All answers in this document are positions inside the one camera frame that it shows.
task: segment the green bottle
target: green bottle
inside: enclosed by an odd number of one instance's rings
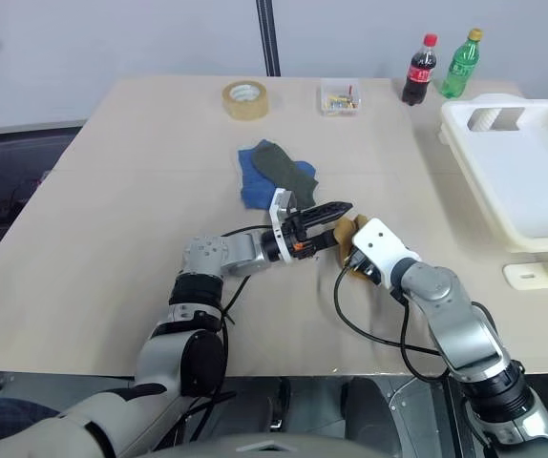
[[[442,84],[441,92],[446,98],[459,97],[465,91],[467,80],[474,72],[480,51],[477,47],[482,39],[481,29],[472,29],[467,41],[454,53],[448,69],[448,76]]]

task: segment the soda bottle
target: soda bottle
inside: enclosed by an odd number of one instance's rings
[[[446,98],[459,97],[465,91],[467,80],[474,72],[480,56],[477,44],[481,39],[482,30],[471,29],[467,41],[454,52],[448,76],[439,91]]]
[[[401,94],[401,101],[408,105],[421,103],[427,94],[427,86],[431,81],[432,70],[435,67],[433,46],[437,43],[437,35],[427,33],[423,40],[423,48],[411,59],[410,69],[406,77],[406,86]]]

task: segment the bottle label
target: bottle label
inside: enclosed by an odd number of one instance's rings
[[[469,78],[472,75],[474,68],[475,68],[475,64],[465,65],[465,64],[461,64],[453,61],[453,63],[450,64],[450,73],[452,73],[455,76],[460,76],[462,78]]]
[[[410,65],[408,78],[416,83],[428,83],[431,81],[431,72],[431,70],[419,69],[418,67]]]

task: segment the white plastic basket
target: white plastic basket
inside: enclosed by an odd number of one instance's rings
[[[442,106],[440,139],[511,252],[548,252],[548,100],[484,94]],[[548,262],[506,265],[516,289],[548,287]]]

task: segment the coca-cola bottle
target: coca-cola bottle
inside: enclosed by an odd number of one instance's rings
[[[437,43],[437,35],[427,33],[423,40],[423,48],[411,59],[406,86],[401,94],[401,100],[408,105],[421,103],[427,94],[427,86],[431,81],[432,70],[435,68],[435,53],[433,47]]]

